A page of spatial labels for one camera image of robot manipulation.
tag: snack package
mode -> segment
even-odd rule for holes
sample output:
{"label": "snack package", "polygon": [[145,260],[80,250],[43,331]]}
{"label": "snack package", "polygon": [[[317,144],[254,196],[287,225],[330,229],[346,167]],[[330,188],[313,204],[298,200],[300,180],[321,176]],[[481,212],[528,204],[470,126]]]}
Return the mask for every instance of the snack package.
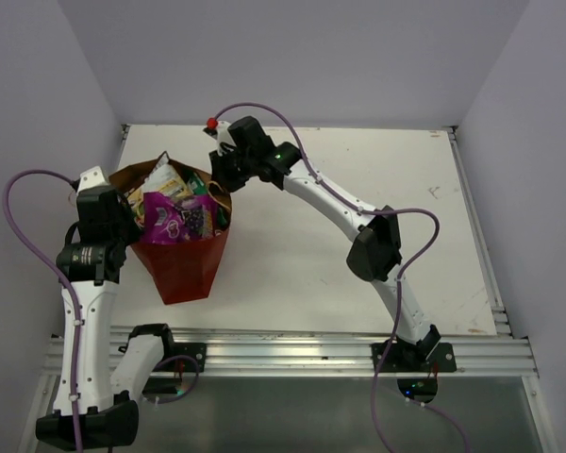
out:
{"label": "snack package", "polygon": [[168,197],[183,198],[192,195],[192,191],[182,180],[176,169],[168,163],[170,157],[164,151],[151,170],[149,176],[136,190],[126,194],[130,208],[134,212],[136,224],[144,228],[144,193],[163,193]]}
{"label": "snack package", "polygon": [[192,172],[191,177],[187,181],[187,186],[195,195],[208,195],[206,183],[195,172]]}
{"label": "snack package", "polygon": [[174,200],[163,193],[144,194],[144,243],[184,243],[212,238],[216,202],[209,195]]}
{"label": "snack package", "polygon": [[159,192],[170,198],[183,198],[192,195],[192,192],[169,163],[161,165],[141,185],[143,193]]}
{"label": "snack package", "polygon": [[180,243],[181,238],[188,232],[174,203],[170,198],[159,192],[143,195],[144,233],[143,243]]}
{"label": "snack package", "polygon": [[228,225],[228,220],[226,218],[226,211],[225,209],[218,205],[218,209],[216,211],[216,224],[218,225],[218,228],[216,230],[216,234],[220,234],[222,231],[222,228],[226,228],[226,226]]}

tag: white wall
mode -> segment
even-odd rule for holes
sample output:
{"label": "white wall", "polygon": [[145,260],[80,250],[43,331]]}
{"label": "white wall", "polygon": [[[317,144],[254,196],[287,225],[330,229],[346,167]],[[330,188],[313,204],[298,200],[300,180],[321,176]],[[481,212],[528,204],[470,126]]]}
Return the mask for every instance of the white wall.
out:
{"label": "white wall", "polygon": [[[119,125],[56,1],[0,0],[0,201],[24,169],[75,176],[114,160]],[[13,211],[52,256],[75,218],[68,186],[33,177]],[[57,279],[16,240],[0,203],[0,452],[16,450],[52,327]]]}
{"label": "white wall", "polygon": [[531,0],[459,128],[509,320],[566,451],[566,0]]}
{"label": "white wall", "polygon": [[302,125],[402,127],[458,124],[527,4],[59,1],[123,122],[254,100]]}

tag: purple snack bag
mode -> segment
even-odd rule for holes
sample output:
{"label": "purple snack bag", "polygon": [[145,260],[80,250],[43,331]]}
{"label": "purple snack bag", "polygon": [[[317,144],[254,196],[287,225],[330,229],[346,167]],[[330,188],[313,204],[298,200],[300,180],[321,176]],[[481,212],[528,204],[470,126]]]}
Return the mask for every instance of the purple snack bag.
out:
{"label": "purple snack bag", "polygon": [[143,243],[184,243],[212,238],[217,203],[209,195],[172,200],[158,192],[143,195]]}
{"label": "purple snack bag", "polygon": [[159,192],[143,194],[144,233],[143,243],[180,243],[188,235],[178,210],[166,195]]}
{"label": "purple snack bag", "polygon": [[214,237],[214,221],[218,204],[209,195],[194,195],[175,201],[175,209],[184,221],[189,239],[198,241]]}

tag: white tabletop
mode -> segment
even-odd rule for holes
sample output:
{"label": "white tabletop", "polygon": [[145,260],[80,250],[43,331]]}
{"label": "white tabletop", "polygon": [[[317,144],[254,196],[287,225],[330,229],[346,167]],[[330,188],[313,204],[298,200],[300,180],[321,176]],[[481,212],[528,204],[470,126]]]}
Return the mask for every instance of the white tabletop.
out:
{"label": "white tabletop", "polygon": [[[276,143],[284,128],[267,128]],[[432,210],[434,246],[407,272],[424,311],[445,335],[496,334],[468,212],[443,131],[299,128],[321,171],[366,202]],[[209,172],[214,141],[200,126],[132,126],[120,168],[172,159]],[[351,244],[311,206],[251,180],[233,194],[234,218],[209,298],[164,306],[133,252],[122,271],[113,324],[171,327],[389,332],[392,319],[375,290],[345,263]],[[407,259],[429,239],[431,221],[400,217]]]}

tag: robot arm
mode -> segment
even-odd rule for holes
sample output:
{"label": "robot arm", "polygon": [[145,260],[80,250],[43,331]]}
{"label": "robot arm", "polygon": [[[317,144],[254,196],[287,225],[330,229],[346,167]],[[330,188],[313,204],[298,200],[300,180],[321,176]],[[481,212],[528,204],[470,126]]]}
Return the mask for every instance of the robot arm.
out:
{"label": "robot arm", "polygon": [[[36,437],[63,450],[75,449],[74,416],[79,417],[84,448],[131,445],[138,431],[142,389],[156,365],[174,354],[167,325],[136,327],[128,337],[124,357],[111,374],[109,335],[111,311],[118,293],[125,248],[140,231],[123,197],[109,185],[100,167],[80,176],[77,189],[78,243],[67,244],[57,266],[72,282],[81,321],[69,292],[62,291],[65,336],[61,382],[53,413],[37,420]],[[81,330],[75,343],[75,327]],[[75,395],[70,370],[77,357]],[[73,403],[77,405],[77,415]]]}
{"label": "robot arm", "polygon": [[[396,315],[396,278],[400,270],[400,231],[396,215],[367,215],[347,208],[328,192],[321,181],[333,187],[344,199],[356,200],[365,211],[377,210],[339,187],[319,171],[316,180],[297,147],[291,143],[275,146],[259,122],[245,117],[230,125],[211,121],[205,132],[217,140],[210,153],[212,177],[222,187],[235,192],[252,176],[275,184],[282,191],[298,196],[333,222],[353,244],[346,259],[352,272],[371,282],[392,318]],[[397,330],[407,356],[425,361],[436,348],[440,334],[431,325],[403,277],[403,301]]]}

